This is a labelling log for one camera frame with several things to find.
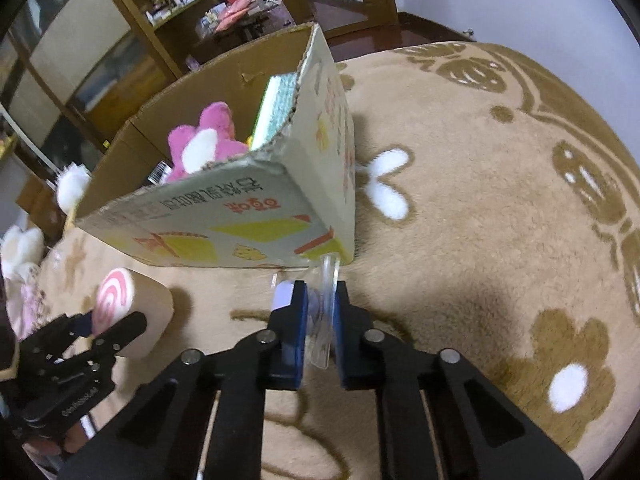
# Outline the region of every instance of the screw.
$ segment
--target screw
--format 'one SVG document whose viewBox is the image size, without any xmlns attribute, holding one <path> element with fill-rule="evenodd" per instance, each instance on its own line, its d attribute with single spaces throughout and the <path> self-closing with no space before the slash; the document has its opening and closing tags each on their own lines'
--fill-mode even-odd
<svg viewBox="0 0 640 480">
<path fill-rule="evenodd" d="M 260 330 L 260 332 L 258 332 L 255 336 L 263 345 L 276 341 L 276 333 L 273 330 L 269 330 L 268 328 Z"/>
<path fill-rule="evenodd" d="M 370 328 L 364 333 L 364 339 L 369 341 L 370 343 L 380 343 L 384 340 L 385 333 L 382 330 L 378 330 L 377 328 Z"/>
<path fill-rule="evenodd" d="M 453 348 L 445 348 L 440 352 L 440 358 L 451 365 L 460 361 L 460 354 Z"/>
<path fill-rule="evenodd" d="M 182 361 L 186 365 L 194 365 L 200 360 L 201 356 L 202 354 L 199 350 L 190 348 L 182 352 L 182 354 L 180 355 L 180 361 Z"/>
</svg>

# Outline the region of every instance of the transparent plastic object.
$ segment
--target transparent plastic object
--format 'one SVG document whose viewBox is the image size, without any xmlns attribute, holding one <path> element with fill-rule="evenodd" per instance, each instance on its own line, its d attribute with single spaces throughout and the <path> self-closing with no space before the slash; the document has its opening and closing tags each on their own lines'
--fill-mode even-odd
<svg viewBox="0 0 640 480">
<path fill-rule="evenodd" d="M 279 272 L 274 275 L 274 297 L 271 309 L 290 303 L 293 282 L 303 280 L 308 295 L 305 357 L 314 366 L 327 369 L 334 340 L 335 291 L 338 285 L 340 256 L 329 253 L 299 274 Z"/>
</svg>

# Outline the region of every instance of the wooden floor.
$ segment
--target wooden floor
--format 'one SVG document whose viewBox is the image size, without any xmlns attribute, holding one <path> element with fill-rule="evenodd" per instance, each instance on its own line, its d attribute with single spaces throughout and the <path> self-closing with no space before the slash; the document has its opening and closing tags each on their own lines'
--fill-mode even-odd
<svg viewBox="0 0 640 480">
<path fill-rule="evenodd" d="M 436 41 L 468 41 L 468 39 L 437 23 L 427 20 L 403 19 L 401 16 L 401 23 L 396 25 L 368 28 L 327 41 L 331 53 L 334 55 L 334 60 L 344 61 L 401 46 L 414 46 Z"/>
</svg>

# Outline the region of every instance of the beige blanket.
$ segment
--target beige blanket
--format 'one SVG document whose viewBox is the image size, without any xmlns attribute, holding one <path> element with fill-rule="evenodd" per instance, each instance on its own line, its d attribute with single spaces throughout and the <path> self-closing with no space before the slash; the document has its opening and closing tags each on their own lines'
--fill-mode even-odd
<svg viewBox="0 0 640 480">
<path fill-rule="evenodd" d="M 588 478 L 640 408 L 640 171 L 570 88 L 507 48 L 443 43 L 340 64 L 356 126 L 354 304 L 424 350 L 460 350 Z M 41 276 L 50 316 L 92 306 L 127 266 L 176 313 L 142 361 L 116 366 L 104 423 L 181 350 L 264 326 L 268 270 L 147 267 L 79 230 Z M 378 477 L 373 394 L 334 369 L 270 394 L 263 478 Z"/>
</svg>

